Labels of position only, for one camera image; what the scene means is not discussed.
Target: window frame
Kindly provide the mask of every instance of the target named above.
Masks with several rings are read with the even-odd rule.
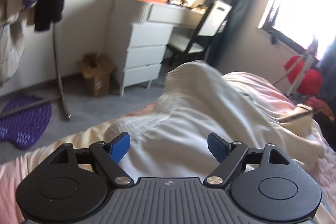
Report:
[[[265,11],[265,13],[267,13],[266,18],[264,17],[265,19],[262,19],[262,22],[259,24],[259,28],[268,32],[271,35],[272,44],[275,44],[278,40],[280,40],[281,42],[288,45],[291,49],[293,49],[298,54],[305,53],[306,51],[305,48],[303,48],[300,44],[298,44],[294,40],[290,39],[288,36],[284,35],[279,30],[274,28],[275,19],[277,18],[278,10],[279,10],[278,8],[280,7],[281,4],[278,6],[278,8],[274,9],[275,2],[278,0],[269,0],[269,2],[270,1],[272,5],[269,10],[266,8],[266,11]]]

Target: window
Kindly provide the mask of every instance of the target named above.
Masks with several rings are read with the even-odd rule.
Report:
[[[262,28],[298,53],[315,35],[320,60],[336,37],[336,0],[275,0]]]

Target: dark wooden chair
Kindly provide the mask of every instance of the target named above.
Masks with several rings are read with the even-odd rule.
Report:
[[[199,55],[199,58],[203,60],[211,42],[203,47],[196,43],[197,36],[213,37],[221,29],[230,10],[230,5],[216,0],[210,4],[197,28],[193,31],[191,38],[179,34],[172,34],[169,44],[167,45],[173,52],[169,66],[173,64],[177,55],[181,57],[181,63],[187,62],[188,55]]]

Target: white chair seat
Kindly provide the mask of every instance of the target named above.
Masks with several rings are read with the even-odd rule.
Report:
[[[180,34],[172,34],[170,37],[169,45],[173,46],[175,49],[179,50],[180,52],[184,52],[185,49],[187,48],[189,44],[190,38],[185,37]],[[197,53],[197,52],[202,52],[204,48],[197,44],[194,43],[188,53]]]

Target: purple rubber mat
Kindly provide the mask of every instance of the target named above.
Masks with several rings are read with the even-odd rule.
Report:
[[[39,101],[36,96],[12,99],[2,110],[7,112]],[[51,116],[51,103],[32,107],[0,119],[0,141],[9,141],[19,149],[34,145],[45,131]]]

